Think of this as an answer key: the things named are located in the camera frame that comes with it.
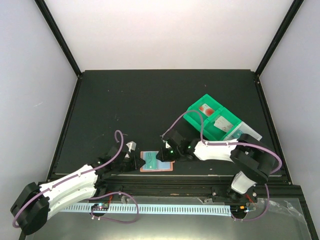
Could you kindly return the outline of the pink leather card holder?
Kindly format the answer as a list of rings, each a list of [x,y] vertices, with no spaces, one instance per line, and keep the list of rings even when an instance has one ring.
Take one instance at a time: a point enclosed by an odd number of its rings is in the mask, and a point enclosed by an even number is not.
[[[141,151],[140,158],[145,164],[140,168],[142,173],[151,172],[172,172],[174,162],[162,162],[157,158],[158,151]]]

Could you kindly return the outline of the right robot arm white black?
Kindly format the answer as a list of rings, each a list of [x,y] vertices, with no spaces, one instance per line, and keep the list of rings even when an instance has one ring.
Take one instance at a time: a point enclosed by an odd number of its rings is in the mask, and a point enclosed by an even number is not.
[[[238,173],[228,187],[214,189],[224,201],[240,203],[256,184],[266,184],[269,176],[282,166],[279,157],[253,136],[243,133],[225,141],[187,139],[171,130],[162,138],[164,146],[156,157],[161,162],[224,161],[233,163]]]

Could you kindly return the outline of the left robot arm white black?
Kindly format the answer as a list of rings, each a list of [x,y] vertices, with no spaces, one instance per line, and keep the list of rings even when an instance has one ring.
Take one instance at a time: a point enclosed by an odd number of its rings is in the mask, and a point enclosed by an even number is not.
[[[108,187],[114,175],[139,170],[146,162],[136,153],[134,143],[115,145],[80,169],[52,182],[24,187],[12,205],[12,226],[25,235],[37,232],[56,213],[84,200],[111,199],[121,189]]]

